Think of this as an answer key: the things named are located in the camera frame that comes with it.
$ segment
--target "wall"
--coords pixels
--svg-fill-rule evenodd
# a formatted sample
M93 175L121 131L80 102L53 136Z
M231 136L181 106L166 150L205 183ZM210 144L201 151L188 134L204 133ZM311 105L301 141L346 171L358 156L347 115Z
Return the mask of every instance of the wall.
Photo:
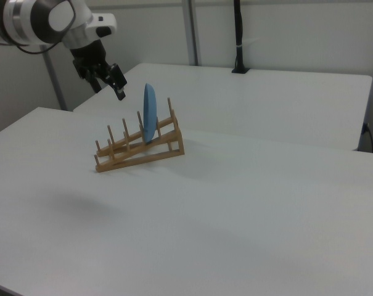
M37 107L59 108L43 57L0 46L0 131Z
M191 57L186 39L184 11L181 1L144 1L129 5L112 6L111 1L91 0L95 13L112 13L118 23L118 32L104 38L107 62L117 63L127 72L139 63L189 65ZM73 110L94 93L90 85L79 79L72 64L72 55L62 45L50 52L57 77L69 110Z
M244 40L258 38L244 49L249 67L373 77L373 3L243 5L242 15ZM233 67L232 6L197 1L196 16L200 63ZM366 121L373 134L373 84Z

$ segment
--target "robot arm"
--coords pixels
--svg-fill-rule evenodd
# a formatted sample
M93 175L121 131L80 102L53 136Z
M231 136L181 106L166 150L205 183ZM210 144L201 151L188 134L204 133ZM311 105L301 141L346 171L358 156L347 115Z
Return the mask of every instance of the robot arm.
M63 42L80 78L96 93L101 79L122 100L127 81L117 64L105 61L100 40L116 30L112 14L93 14L83 0L0 0L0 44L22 48Z

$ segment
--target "wooden peg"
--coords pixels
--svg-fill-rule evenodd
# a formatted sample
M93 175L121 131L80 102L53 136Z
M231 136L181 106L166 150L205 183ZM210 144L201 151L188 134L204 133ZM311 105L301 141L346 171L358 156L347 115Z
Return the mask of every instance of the wooden peg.
M139 125L139 131L141 132L141 139L143 141L143 143L145 144L145 138L144 138L144 128L142 127L142 125Z
M99 145L99 141L96 141L96 146L97 146L97 151L101 151L101 148L100 148L100 145Z
M115 140L113 139L113 135L112 135L111 127L110 127L109 125L107 125L107 128L108 128L108 132L110 133L110 137L111 137L112 144L114 144L114 143L115 143Z
M122 121L123 121L123 126L125 127L126 136L127 136L127 138L129 138L129 131L127 130L126 120L124 118L122 118Z
M167 98L167 101L168 101L168 108L170 109L170 114L171 114L171 110L172 110L173 108L171 107L171 100L170 100L169 97Z
M141 114L137 111L139 124L142 125Z
M96 154L94 154L94 159L96 159L97 166L100 166L99 158L97 157Z
M159 118L156 117L156 129L157 129L157 134L159 136L159 139L162 137L162 133L160 132L160 126L159 126Z
M173 120L173 123L174 123L174 129L176 131L179 130L178 121L175 117L175 111L174 110L171 110L171 119Z
M127 137L126 132L123 132L123 135L125 136L125 141L126 141L127 151L129 152L129 151L130 151L129 139L128 139L128 137Z
M110 139L108 139L108 147L110 149L110 158L115 159L115 154L113 153L112 145Z

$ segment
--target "blue plate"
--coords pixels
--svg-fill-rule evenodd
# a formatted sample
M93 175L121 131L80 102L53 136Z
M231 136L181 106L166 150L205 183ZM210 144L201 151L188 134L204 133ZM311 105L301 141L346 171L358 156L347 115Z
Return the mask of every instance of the blue plate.
M144 92L144 139L145 142L150 142L156 131L156 94L150 84L145 84Z

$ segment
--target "table surface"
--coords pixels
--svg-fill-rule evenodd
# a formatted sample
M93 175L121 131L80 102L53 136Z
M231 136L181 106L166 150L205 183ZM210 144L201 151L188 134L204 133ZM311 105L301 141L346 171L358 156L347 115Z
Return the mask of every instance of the table surface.
M96 173L121 121L0 133L0 286L22 295L373 295L373 154L182 127L186 154ZM132 133L133 124L129 125Z
M121 103L110 87L75 112L104 117L143 110L145 83L166 98L185 128L273 141L354 150L359 145L372 78L362 75L140 64L125 77Z

